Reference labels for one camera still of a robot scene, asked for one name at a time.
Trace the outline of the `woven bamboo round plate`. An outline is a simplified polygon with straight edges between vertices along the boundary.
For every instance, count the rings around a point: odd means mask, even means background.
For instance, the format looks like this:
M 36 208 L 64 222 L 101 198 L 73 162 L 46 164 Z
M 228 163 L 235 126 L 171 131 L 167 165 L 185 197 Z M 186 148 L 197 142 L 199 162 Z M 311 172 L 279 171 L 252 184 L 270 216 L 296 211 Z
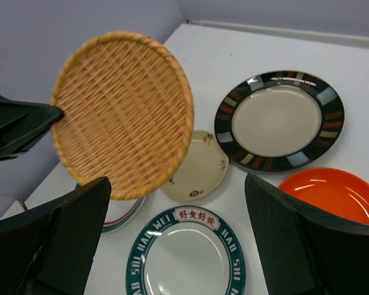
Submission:
M 83 43 L 65 62 L 51 103 L 62 165 L 79 184 L 105 176 L 111 198 L 142 198 L 178 170 L 192 137 L 194 103 L 183 68 L 160 42 L 132 31 Z

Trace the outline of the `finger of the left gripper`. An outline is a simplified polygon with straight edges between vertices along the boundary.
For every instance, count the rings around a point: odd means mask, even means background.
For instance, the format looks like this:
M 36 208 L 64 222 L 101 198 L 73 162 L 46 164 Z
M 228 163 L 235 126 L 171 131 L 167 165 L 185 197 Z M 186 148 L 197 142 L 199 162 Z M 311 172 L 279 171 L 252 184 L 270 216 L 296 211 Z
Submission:
M 28 152 L 63 116 L 56 106 L 14 101 L 0 95 L 0 161 Z

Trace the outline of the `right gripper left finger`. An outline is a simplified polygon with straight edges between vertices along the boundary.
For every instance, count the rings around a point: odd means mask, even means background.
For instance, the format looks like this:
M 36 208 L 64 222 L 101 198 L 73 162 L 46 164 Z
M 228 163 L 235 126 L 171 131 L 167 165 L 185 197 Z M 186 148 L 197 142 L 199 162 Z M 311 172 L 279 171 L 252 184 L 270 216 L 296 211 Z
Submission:
M 0 294 L 83 294 L 110 195 L 101 177 L 0 220 Z

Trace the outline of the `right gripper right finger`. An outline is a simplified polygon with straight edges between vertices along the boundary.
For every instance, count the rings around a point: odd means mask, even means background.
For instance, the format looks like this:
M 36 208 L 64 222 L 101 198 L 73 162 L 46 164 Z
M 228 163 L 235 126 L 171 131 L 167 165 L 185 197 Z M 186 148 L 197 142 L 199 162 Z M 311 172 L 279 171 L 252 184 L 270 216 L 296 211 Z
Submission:
M 369 225 L 248 174 L 247 211 L 269 294 L 369 294 Z

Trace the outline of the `black rimmed beige plate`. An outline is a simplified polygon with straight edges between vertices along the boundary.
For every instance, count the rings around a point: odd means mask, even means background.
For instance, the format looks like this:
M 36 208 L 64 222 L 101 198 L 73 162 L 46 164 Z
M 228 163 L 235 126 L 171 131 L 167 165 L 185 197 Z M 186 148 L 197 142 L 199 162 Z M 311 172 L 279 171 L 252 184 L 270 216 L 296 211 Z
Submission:
M 280 172 L 323 156 L 340 136 L 342 99 L 323 79 L 301 71 L 271 71 L 231 89 L 216 110 L 223 152 L 244 169 Z

